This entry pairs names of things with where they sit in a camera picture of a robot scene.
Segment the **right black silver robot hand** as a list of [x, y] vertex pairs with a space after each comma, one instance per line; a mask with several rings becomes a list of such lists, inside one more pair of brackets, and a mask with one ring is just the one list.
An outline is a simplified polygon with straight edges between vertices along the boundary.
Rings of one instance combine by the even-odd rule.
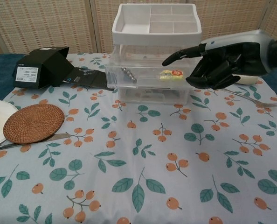
[[186, 81], [199, 89], [223, 89], [239, 81], [240, 75], [259, 76], [270, 72], [268, 57], [274, 42], [262, 30], [223, 35], [174, 52], [162, 66], [183, 58], [200, 57]]

